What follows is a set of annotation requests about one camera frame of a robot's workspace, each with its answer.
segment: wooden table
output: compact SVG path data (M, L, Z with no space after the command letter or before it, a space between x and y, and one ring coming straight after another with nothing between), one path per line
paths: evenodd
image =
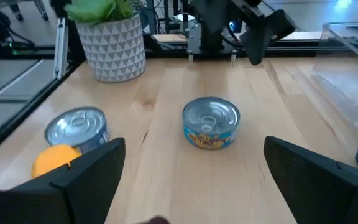
M97 82L83 63L0 145L0 189L30 179L32 162L48 147L44 130L79 106L102 109L113 138L126 139L122 179L106 223L136 223L156 214L172 223L295 223L263 156L276 136L355 165L358 132L311 76L312 58L246 58L189 63L147 60L124 83ZM181 112L202 96L233 102L241 112L237 139L223 150L192 146Z

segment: can lid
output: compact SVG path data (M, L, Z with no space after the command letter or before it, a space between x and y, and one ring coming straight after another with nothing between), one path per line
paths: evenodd
M93 107L75 108L53 119L45 130L45 139L51 145L80 145L90 139L106 125L103 112Z
M217 97L203 97L189 102L183 109L183 122L190 129L205 134L233 131L240 121L234 104Z

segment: green succulent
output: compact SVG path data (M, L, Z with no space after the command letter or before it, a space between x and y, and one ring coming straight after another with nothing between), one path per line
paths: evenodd
M73 21L99 24L133 17L135 4L134 0L72 0L65 10Z

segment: white geometric planter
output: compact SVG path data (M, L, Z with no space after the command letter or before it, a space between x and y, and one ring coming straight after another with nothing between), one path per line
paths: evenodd
M123 21L97 25L77 22L76 26L97 80L123 82L143 73L146 57L138 14Z

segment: silver metal can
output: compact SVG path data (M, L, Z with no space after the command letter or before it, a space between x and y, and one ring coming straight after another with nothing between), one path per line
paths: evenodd
M189 142L205 149L220 149L236 137L240 112L217 97L198 98L183 109L183 132Z
M93 107L66 111L49 123L45 139L52 146L67 144L87 153L109 141L106 117Z

